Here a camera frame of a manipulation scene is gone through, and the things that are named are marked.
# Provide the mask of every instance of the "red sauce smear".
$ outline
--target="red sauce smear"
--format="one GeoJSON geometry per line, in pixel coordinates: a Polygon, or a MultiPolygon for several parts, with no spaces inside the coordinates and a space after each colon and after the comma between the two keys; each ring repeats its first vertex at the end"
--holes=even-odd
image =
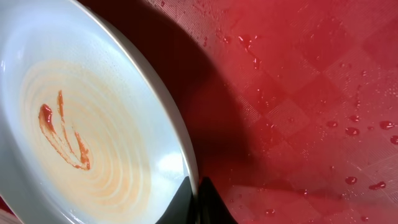
{"type": "Polygon", "coordinates": [[[80,150],[80,158],[75,154],[69,139],[68,134],[65,129],[65,118],[63,117],[63,96],[62,90],[58,92],[57,98],[58,104],[58,113],[61,116],[61,126],[62,126],[62,133],[65,142],[62,141],[61,137],[55,132],[54,125],[52,124],[52,110],[51,108],[43,104],[40,107],[39,112],[39,124],[40,129],[42,130],[43,135],[47,138],[51,146],[56,150],[56,152],[70,165],[74,168],[82,169],[82,170],[90,170],[90,159],[88,157],[88,153],[90,150],[86,148],[81,140],[81,137],[77,131],[75,132],[75,138],[79,145],[80,150]]]}

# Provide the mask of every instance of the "red tablecloth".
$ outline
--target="red tablecloth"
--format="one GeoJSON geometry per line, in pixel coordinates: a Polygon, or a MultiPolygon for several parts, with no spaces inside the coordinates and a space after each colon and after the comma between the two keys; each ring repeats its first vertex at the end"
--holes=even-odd
{"type": "Polygon", "coordinates": [[[397,222],[397,0],[82,3],[156,69],[239,223],[397,222]]]}

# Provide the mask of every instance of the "checkered pattern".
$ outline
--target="checkered pattern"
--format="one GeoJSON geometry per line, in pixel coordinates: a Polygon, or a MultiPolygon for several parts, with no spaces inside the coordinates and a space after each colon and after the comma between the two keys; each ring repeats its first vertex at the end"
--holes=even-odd
{"type": "MultiPolygon", "coordinates": [[[[398,146],[390,137],[398,128],[385,131],[379,122],[398,122],[398,1],[147,2],[187,32],[222,73],[222,84],[217,78],[195,83],[195,94],[181,103],[173,83],[186,85],[184,77],[168,82],[135,38],[140,33],[125,32],[176,99],[197,158],[204,158],[201,175],[211,177],[239,223],[396,223],[398,146]],[[248,50],[241,35],[251,38],[248,50]],[[227,99],[219,97],[226,92],[234,101],[227,110],[227,99]],[[240,118],[232,119],[234,110],[240,118]],[[359,122],[348,119],[352,115],[359,122]],[[348,127],[360,134],[347,135],[348,127]],[[217,136],[229,143],[214,143],[217,136]],[[348,185],[348,176],[357,183],[348,185]],[[380,181],[385,189],[368,189],[380,181]],[[273,216],[265,212],[270,208],[273,216]]],[[[112,18],[107,11],[98,13],[112,18]]],[[[115,25],[128,31],[121,24],[115,25]]]]}

